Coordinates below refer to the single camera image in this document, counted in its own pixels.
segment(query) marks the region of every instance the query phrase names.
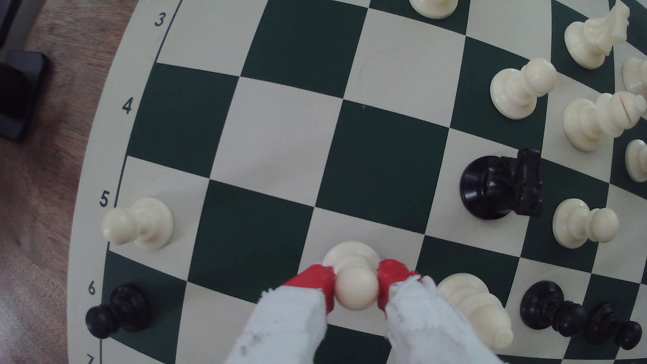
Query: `black object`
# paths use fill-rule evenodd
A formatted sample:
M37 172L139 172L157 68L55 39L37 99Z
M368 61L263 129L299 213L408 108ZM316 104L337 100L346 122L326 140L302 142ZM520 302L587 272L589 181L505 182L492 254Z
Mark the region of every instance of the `black object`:
M471 162L461 176L461 199L472 215L486 220L500 219L510 211L539 216L538 150L521 149L517 158L488 155Z
M586 311L582 305L564 301L564 293L557 283L543 280L533 284L523 295L521 319L529 328L543 330L552 326L562 336L573 336L586 325Z
M589 314L589 320L584 329L584 339L597 345L610 337L613 337L619 347L631 350L641 340L642 327L635 321L621 321L612 304L602 303Z
M9 51L5 62L0 63L0 135L3 137L17 141L25 136L48 64L44 54L25 51Z
M85 325L90 334L107 339L123 328L138 332L151 322L151 308L146 296L132 284L124 284L110 294L109 304L92 307L85 314Z
M20 0L0 0L0 47L5 45L11 24L20 8Z

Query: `number 5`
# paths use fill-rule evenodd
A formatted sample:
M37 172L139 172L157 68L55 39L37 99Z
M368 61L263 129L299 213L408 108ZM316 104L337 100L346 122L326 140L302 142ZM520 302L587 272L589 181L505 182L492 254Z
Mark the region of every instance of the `number 5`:
M108 206L108 197L106 195L109 195L109 194L110 192L104 191L104 193L101 195L101 201L99 201L99 205L101 205L101 207Z

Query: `green square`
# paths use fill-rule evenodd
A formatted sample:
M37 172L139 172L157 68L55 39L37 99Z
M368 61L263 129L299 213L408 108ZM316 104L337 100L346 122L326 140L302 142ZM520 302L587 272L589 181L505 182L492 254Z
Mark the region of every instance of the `green square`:
M634 182L624 160L627 145L635 139L647 141L647 120L640 119L636 126L625 130L621 136L613 140L613 157L611 158L611 184L647 199L647 182Z
M316 206L424 233L447 133L345 100Z
M507 364L560 364L562 362L561 359L526 358L510 355L499 355L499 359Z
M470 13L470 0L460 0L452 15L444 19L430 19L418 14L407 0L372 0L370 8L408 17L417 21L423 21L427 24L465 35L467 31L467 18Z
M256 303L299 269L313 208L209 181L189 281Z
M385 337L329 324L314 364L385 364L390 352Z
M622 0L622 2L629 7L627 42L647 54L647 8L636 0ZM615 0L609 0L609 6L613 5Z
M601 303L610 303L618 312L620 320L628 320L638 296L638 287L638 283L592 274L582 306L586 312L591 312ZM600 345L593 345L587 343L584 336L580 334L571 339L564 358L615 359L618 349L612 339Z
M151 326L135 333L119 330L112 338L162 363L174 364L186 282L108 250L101 302L109 303L112 291L126 283L142 290L148 299Z
M530 217L521 256L591 272L598 243L589 240L577 249L562 247L553 235L553 215L557 205L569 198L581 199L590 209L605 207L609 184L545 159L540 163L540 176L543 212Z
M473 274L505 306L518 263L516 256L425 236L416 270L433 278L436 284L454 273Z
M511 120L492 103L490 82L506 68L521 69L528 60L488 43L465 38L463 64L452 114L452 129L477 135L516 149L542 149L547 97L525 119Z
M242 76L343 97L366 8L269 0Z
M597 69L586 69L573 59L566 49L564 32L574 21L585 21L586 16L555 0L551 1L553 29L551 41L551 63L559 73L579 81L598 92L615 92L615 71L613 69L613 49L604 63Z
M156 63L127 154L209 177L238 77Z

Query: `white square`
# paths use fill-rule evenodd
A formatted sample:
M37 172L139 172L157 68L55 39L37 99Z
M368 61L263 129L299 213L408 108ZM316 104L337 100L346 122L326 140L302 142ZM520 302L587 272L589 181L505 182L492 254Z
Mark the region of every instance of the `white square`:
M564 359L562 364L613 364L614 360Z
M466 35L529 60L550 60L551 23L550 1L472 0Z
M370 245L382 259L397 259L409 269L415 269L423 238L422 234L315 207L299 271L320 263L328 250L349 240ZM377 303L362 311L351 311L336 302L334 310L328 315L328 323L386 335L384 312L377 307Z
M526 326L519 315L521 298L533 284L541 280L549 280L559 285L565 300L582 304L590 278L590 273L520 258L505 306L512 320L514 340L508 348L497 350L496 353L562 359L571 338L561 336L551 327L535 330Z
M644 284L641 284L638 288L638 296L636 297L636 303L633 307L630 320L636 321L643 326L647 324L647 286ZM635 348L631 350L619 349L618 355L616 356L616 359L641 358L647 358L647 340L645 340L644 335L640 343L638 343Z
M647 259L647 200L609 185L606 207L618 215L620 230L612 241L598 244L593 273L640 283Z
M616 43L613 45L613 67L615 69L616 91L627 90L627 87L624 86L624 80L622 79L622 68L624 67L624 62L632 57L647 60L647 56L639 51L638 48L629 44L629 42Z
M184 0L160 63L240 76L267 0Z
M486 155L516 157L517 151L510 146L449 129L425 233L452 242L520 256L530 220L528 216L511 212L497 220L482 220L467 211L461 201L459 184L465 167Z
M344 98L449 127L464 44L458 33L369 9Z
M256 305L186 284L176 363L223 363Z
M104 339L102 345L101 359L95 357L93 363L162 364L161 361L157 361L144 353L121 344L112 337Z
M363 6L364 8L367 8L371 4L371 0L335 0L335 1L339 1L340 3Z
M566 106L578 98L586 98L595 103L599 95L598 91L561 73L557 74L557 85L548 94L542 158L609 183L613 138L605 136L602 145L596 150L581 152L568 141L564 131Z
M342 99L241 78L211 178L314 206Z
M168 245L159 250L145 251L132 243L110 244L110 250L186 280L208 185L209 180L204 177L128 157L119 192L119 207L128 209L146 197L161 200L173 214L173 235Z
M588 18L598 18L609 13L609 0L557 0Z

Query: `white pawn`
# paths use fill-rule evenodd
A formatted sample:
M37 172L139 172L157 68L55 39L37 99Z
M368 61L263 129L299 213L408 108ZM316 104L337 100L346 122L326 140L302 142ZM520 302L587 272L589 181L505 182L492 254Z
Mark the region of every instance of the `white pawn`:
M624 154L624 163L634 182L647 181L647 144L640 139L631 141Z
M173 234L173 215L160 200L144 198L130 209L110 210L101 228L104 237L113 244L134 242L145 250L160 249Z
M618 234L620 222L611 209L593 209L578 198L562 201L553 215L553 234L569 249L581 247L587 239L608 243Z
M443 279L437 288L452 306L465 314L485 346L495 349L510 346L514 337L510 315L481 279L456 273Z
M334 296L349 310L363 310L377 299L377 266L380 257L370 246L344 242L334 246L323 258L323 265L333 267L337 278Z
M458 0L409 0L418 14L431 19L444 19L454 13Z
M622 66L624 87L630 93L647 98L647 61L629 58Z
M492 102L504 116L519 120L530 115L537 98L550 92L557 83L557 70L543 58L533 58L521 70L506 68L490 83Z
M600 67L613 44L627 40L628 19L629 8L618 0L607 16L571 23L564 32L568 53L586 69Z
M572 101L564 111L564 131L571 144L583 152L595 150L605 135L617 138L636 125L647 110L642 96L627 91L601 94L595 104L585 98Z

